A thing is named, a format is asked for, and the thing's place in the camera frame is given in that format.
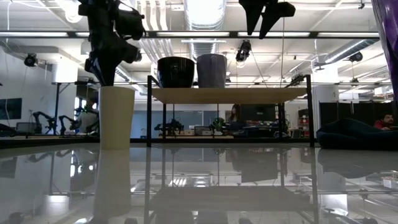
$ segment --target black bean bag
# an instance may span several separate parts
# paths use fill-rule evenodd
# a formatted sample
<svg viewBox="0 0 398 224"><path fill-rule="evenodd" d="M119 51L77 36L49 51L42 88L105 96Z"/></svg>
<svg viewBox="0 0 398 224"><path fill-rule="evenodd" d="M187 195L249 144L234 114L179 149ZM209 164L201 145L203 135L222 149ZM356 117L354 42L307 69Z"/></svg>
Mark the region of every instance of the black bean bag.
<svg viewBox="0 0 398 224"><path fill-rule="evenodd" d="M317 131L324 149L398 150L398 131L384 131L354 119L341 119Z"/></svg>

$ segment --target security camera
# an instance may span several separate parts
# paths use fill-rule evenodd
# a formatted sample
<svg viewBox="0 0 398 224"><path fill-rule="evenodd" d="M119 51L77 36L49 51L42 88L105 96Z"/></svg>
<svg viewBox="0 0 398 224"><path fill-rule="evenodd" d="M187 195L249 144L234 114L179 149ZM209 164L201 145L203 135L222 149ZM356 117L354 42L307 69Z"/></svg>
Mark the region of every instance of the security camera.
<svg viewBox="0 0 398 224"><path fill-rule="evenodd" d="M24 60L24 64L28 67L36 67L39 64L35 53L27 54L27 57Z"/></svg>

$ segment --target man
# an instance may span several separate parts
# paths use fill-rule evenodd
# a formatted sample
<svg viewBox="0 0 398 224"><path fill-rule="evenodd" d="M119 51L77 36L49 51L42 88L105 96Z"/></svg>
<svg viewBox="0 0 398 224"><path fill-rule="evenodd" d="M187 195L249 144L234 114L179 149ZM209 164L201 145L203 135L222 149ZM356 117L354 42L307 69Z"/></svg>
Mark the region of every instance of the man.
<svg viewBox="0 0 398 224"><path fill-rule="evenodd" d="M392 125L394 124L394 118L392 116L392 113L384 113L380 120L377 120L374 123L374 127L385 130L385 131L391 131L392 130Z"/></svg>
<svg viewBox="0 0 398 224"><path fill-rule="evenodd" d="M81 133L87 133L87 127L92 126L96 122L98 122L98 110L93 109L93 105L97 103L96 98L90 98L86 103L86 110L82 111L77 118L78 124L76 128L79 128Z"/></svg>

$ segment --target person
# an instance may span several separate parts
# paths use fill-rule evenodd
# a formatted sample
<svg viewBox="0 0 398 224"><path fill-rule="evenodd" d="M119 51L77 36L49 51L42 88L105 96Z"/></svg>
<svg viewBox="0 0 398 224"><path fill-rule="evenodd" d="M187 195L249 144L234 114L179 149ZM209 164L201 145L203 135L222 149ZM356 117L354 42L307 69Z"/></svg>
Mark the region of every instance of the person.
<svg viewBox="0 0 398 224"><path fill-rule="evenodd" d="M380 119L374 123L374 127L385 131L391 131L393 124L394 117L392 113L383 113Z"/></svg>
<svg viewBox="0 0 398 224"><path fill-rule="evenodd" d="M93 105L97 103L97 99L92 97L87 100L86 107L88 111L82 111L77 118L78 124L76 125L76 128L79 128L81 133L86 133L87 132L87 127L95 124L98 122L98 110L93 109Z"/></svg>
<svg viewBox="0 0 398 224"><path fill-rule="evenodd" d="M229 127L231 130L240 130L245 125L244 122L241 120L241 106L240 105L233 105L231 110L231 116L228 120Z"/></svg>

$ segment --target woman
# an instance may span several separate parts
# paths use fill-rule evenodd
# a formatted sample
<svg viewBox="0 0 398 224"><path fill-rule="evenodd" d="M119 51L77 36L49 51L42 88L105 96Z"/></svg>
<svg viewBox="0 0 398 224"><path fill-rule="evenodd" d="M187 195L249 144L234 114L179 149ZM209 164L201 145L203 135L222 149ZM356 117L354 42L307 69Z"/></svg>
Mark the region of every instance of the woman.
<svg viewBox="0 0 398 224"><path fill-rule="evenodd" d="M241 120L241 106L232 106L231 116L229 117L228 123L230 129L233 131L240 130L244 127L244 122Z"/></svg>

